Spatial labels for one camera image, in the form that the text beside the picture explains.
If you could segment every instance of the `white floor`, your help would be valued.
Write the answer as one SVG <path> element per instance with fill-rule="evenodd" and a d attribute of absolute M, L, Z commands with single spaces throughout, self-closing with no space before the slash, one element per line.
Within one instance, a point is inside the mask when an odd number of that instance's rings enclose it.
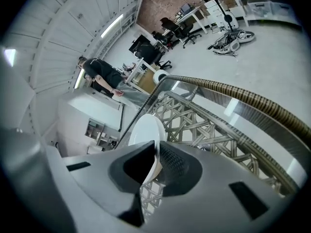
<path fill-rule="evenodd" d="M 277 102 L 311 127 L 311 57 L 307 37 L 290 26 L 253 25 L 256 39 L 241 45 L 238 57 L 218 56 L 206 48 L 222 34 L 208 34 L 186 48 L 178 44 L 163 56 L 173 75 L 238 86 Z"/>

